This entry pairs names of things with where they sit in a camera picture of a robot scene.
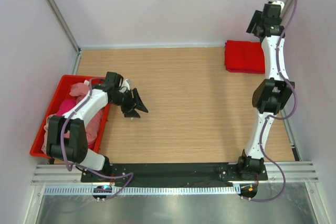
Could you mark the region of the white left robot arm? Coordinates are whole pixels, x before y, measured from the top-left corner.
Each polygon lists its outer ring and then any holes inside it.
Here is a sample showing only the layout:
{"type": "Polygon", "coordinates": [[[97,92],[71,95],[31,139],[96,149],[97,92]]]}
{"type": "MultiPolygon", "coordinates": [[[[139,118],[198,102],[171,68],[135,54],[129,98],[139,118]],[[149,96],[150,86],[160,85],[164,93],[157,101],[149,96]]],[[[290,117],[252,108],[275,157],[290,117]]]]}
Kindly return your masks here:
{"type": "Polygon", "coordinates": [[[54,115],[48,124],[46,154],[65,162],[68,170],[77,166],[92,173],[100,182],[112,179],[110,161],[106,156],[89,149],[86,126],[108,104],[120,107],[126,118],[139,118],[139,112],[148,112],[138,90],[130,81],[116,72],[107,72],[95,84],[89,83],[85,97],[63,115],[54,115]]]}

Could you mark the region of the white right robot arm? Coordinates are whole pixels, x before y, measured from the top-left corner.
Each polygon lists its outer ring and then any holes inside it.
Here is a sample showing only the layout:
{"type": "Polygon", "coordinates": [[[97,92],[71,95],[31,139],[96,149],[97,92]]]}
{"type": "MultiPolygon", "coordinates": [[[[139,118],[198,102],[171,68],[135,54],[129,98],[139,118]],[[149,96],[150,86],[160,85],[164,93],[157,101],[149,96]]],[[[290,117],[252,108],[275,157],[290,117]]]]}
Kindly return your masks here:
{"type": "Polygon", "coordinates": [[[253,93],[256,122],[236,166],[236,173],[243,180],[255,179],[265,172],[265,146],[269,132],[295,89],[295,83],[288,78],[283,57],[285,28],[280,17],[283,7],[282,1],[268,0],[262,11],[255,11],[247,28],[248,33],[260,40],[265,59],[265,78],[253,93]]]}

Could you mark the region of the red t shirt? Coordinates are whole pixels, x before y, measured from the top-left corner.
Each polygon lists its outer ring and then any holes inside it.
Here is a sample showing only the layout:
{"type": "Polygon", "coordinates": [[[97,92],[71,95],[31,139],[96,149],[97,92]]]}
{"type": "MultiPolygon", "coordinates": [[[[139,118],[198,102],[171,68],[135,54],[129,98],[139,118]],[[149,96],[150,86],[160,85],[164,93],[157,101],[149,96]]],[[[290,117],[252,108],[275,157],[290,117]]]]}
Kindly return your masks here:
{"type": "Polygon", "coordinates": [[[265,58],[260,42],[226,41],[224,66],[231,69],[265,71],[265,58]]]}

